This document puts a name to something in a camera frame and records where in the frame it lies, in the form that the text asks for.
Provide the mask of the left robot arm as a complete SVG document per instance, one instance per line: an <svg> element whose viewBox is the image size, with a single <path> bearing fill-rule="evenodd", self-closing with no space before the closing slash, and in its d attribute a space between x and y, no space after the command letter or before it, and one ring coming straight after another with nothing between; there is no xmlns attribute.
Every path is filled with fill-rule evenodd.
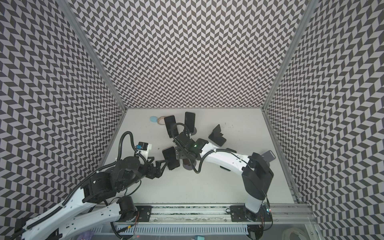
<svg viewBox="0 0 384 240"><path fill-rule="evenodd" d="M167 166L165 160L141 164L137 157L127 157L101 167L81 182L61 203L35 218L23 218L15 225L12 240L67 240L105 223L137 223L141 212L131 196L119 197L107 204L117 193L125 191L143 178L160 178ZM95 210L101 203L106 206Z"/></svg>

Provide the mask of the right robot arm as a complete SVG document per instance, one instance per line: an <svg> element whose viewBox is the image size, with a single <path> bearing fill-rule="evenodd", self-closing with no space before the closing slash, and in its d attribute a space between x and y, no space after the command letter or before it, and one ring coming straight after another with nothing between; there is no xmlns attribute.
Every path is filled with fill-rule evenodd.
<svg viewBox="0 0 384 240"><path fill-rule="evenodd" d="M203 163L212 163L241 176L248 194L243 206L244 215L252 222L261 216L260 209L268 199L267 193L274 178L273 171L262 155L240 155L231 149L220 149L203 139L194 141L185 133L172 135L172 138L196 174L201 173Z"/></svg>

